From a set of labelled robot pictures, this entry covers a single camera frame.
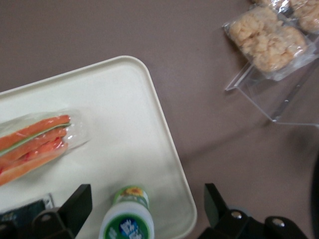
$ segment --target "green label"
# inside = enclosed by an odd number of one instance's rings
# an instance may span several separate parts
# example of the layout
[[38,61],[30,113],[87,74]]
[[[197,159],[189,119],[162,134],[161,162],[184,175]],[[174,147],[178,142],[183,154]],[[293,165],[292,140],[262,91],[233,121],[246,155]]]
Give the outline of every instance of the green label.
[[136,202],[149,209],[149,199],[146,192],[137,186],[128,186],[121,189],[114,198],[114,203]]
[[124,214],[115,217],[107,225],[104,239],[148,239],[149,228],[138,216]]

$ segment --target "rice crispy treat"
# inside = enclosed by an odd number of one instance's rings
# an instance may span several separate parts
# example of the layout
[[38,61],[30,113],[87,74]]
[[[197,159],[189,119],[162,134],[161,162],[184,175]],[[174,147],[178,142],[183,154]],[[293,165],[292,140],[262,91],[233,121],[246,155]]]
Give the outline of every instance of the rice crispy treat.
[[300,27],[308,32],[319,31],[319,0],[290,0]]
[[229,35],[263,72],[284,68],[308,47],[297,29],[283,25],[275,12],[262,6],[233,22],[229,27]]

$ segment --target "tray rim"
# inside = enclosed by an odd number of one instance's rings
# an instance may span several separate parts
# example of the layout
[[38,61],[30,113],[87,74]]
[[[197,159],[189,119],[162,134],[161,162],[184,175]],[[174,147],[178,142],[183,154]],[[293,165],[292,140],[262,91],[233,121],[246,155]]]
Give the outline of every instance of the tray rim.
[[149,72],[148,68],[146,67],[146,65],[140,59],[138,59],[136,57],[133,57],[133,56],[129,56],[129,55],[121,55],[121,56],[113,57],[113,58],[110,58],[110,59],[107,59],[107,60],[104,60],[104,61],[101,61],[101,62],[97,62],[97,63],[91,64],[91,65],[88,65],[88,66],[84,66],[84,67],[72,70],[72,71],[61,73],[61,74],[58,74],[58,75],[55,75],[55,76],[52,76],[52,77],[49,77],[49,78],[46,78],[46,79],[43,79],[43,80],[39,80],[39,81],[36,81],[36,82],[33,82],[33,83],[29,83],[29,84],[26,84],[26,85],[22,85],[22,86],[19,86],[19,87],[16,87],[16,88],[12,88],[12,89],[0,92],[0,97],[5,97],[6,95],[14,94],[17,91],[23,91],[24,89],[28,89],[30,87],[35,87],[37,85],[42,85],[42,84],[45,84],[47,82],[55,81],[55,80],[58,80],[59,78],[72,76],[74,74],[78,74],[81,71],[85,71],[85,70],[88,70],[90,68],[103,66],[104,64],[108,65],[108,64],[116,62],[118,60],[134,62],[135,64],[139,65],[142,68],[142,70],[147,75],[148,83],[149,83],[149,85],[151,87],[153,97],[154,97],[154,99],[156,101],[156,104],[157,104],[157,110],[159,110],[159,113],[160,113],[160,116],[161,116],[161,121],[162,121],[162,123],[163,123],[163,125],[165,127],[166,134],[167,134],[167,136],[169,138],[169,141],[170,141],[170,144],[171,144],[171,148],[173,150],[175,159],[177,161],[177,165],[178,165],[178,168],[179,168],[179,172],[180,172],[181,178],[183,179],[183,182],[184,182],[184,184],[183,184],[184,185],[184,189],[186,190],[186,193],[189,196],[189,202],[190,202],[190,205],[191,205],[191,208],[192,208],[193,219],[192,219],[192,221],[191,221],[191,223],[190,223],[190,225],[188,227],[188,230],[186,230],[186,231],[184,231],[184,233],[182,233],[182,234],[180,234],[180,235],[178,235],[176,237],[172,237],[170,239],[181,239],[181,238],[184,238],[185,236],[190,234],[190,232],[194,229],[194,227],[196,225],[197,216],[198,216],[197,208],[196,208],[196,204],[195,204],[194,198],[192,196],[192,193],[191,193],[191,190],[190,190],[190,187],[189,187],[189,184],[188,184],[184,169],[182,167],[182,164],[181,164],[177,149],[175,147],[173,138],[171,136],[167,121],[165,119],[165,115],[164,115],[162,107],[160,105],[160,101],[159,101],[158,95],[156,93],[156,90],[155,90],[155,87],[154,87],[150,72]]

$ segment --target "clear plastic stand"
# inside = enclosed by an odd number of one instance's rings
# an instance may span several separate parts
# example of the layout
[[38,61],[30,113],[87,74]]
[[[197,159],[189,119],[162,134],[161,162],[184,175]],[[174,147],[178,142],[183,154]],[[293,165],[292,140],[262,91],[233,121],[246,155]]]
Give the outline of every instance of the clear plastic stand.
[[272,122],[319,128],[319,59],[280,81],[266,79],[247,63],[225,90],[233,89],[238,89]]

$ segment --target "plastic wrap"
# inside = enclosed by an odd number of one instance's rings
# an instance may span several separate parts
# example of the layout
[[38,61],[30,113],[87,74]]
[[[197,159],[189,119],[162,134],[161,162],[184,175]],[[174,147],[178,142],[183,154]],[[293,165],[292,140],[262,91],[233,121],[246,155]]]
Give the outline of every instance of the plastic wrap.
[[318,58],[316,46],[282,14],[265,5],[255,6],[223,27],[267,79],[281,80]]
[[319,34],[318,0],[252,0],[252,2],[273,7],[306,33]]
[[306,32],[319,34],[319,1],[290,0],[293,17],[297,19],[300,28]]
[[77,110],[29,114],[0,124],[0,185],[89,140]]
[[269,5],[279,12],[287,12],[290,9],[290,0],[252,0],[257,4]]

